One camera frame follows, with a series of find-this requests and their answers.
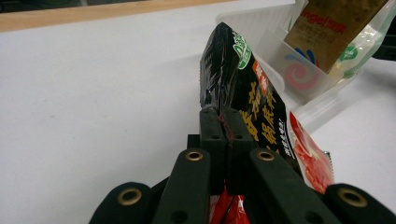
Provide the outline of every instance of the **black snack package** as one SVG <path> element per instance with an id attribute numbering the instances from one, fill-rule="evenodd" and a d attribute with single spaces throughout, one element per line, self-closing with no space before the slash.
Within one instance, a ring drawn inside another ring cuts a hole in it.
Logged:
<path id="1" fill-rule="evenodd" d="M 333 183 L 329 160 L 287 109 L 244 37 L 220 23 L 201 59 L 201 107 L 238 110 L 259 147 L 279 153 L 313 189 Z"/>

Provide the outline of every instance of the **green logo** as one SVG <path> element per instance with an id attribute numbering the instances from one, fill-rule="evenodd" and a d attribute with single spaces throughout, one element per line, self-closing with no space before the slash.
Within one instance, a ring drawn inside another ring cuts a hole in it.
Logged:
<path id="1" fill-rule="evenodd" d="M 248 46 L 245 38 L 236 32 L 233 32 L 233 40 L 235 42 L 235 44 L 233 44 L 233 49 L 239 56 L 238 68 L 242 70 L 248 65 L 248 61 L 250 60 L 251 56 L 251 49 Z"/>
<path id="2" fill-rule="evenodd" d="M 344 60 L 352 60 L 358 56 L 358 50 L 356 49 L 355 45 L 352 43 L 346 47 L 343 54 L 340 56 L 341 62 Z"/>

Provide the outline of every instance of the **white surface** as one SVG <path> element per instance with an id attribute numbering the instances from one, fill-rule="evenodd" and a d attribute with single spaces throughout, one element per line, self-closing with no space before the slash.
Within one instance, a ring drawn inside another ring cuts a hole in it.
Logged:
<path id="1" fill-rule="evenodd" d="M 87 223 L 117 185 L 167 177 L 198 133 L 199 60 L 216 16 L 280 3 L 0 34 L 0 223 Z M 396 64 L 369 64 L 313 137 L 332 152 L 337 181 L 395 212 Z"/>

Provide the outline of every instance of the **white table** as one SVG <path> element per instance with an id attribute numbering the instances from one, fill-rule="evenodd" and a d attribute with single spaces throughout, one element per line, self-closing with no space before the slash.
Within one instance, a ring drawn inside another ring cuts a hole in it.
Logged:
<path id="1" fill-rule="evenodd" d="M 215 17 L 289 2 L 1 33 L 0 223 L 87 223 L 117 185 L 167 177 L 198 133 L 199 61 Z M 396 212 L 396 63 L 366 67 L 312 136 L 332 153 L 337 182 Z"/>

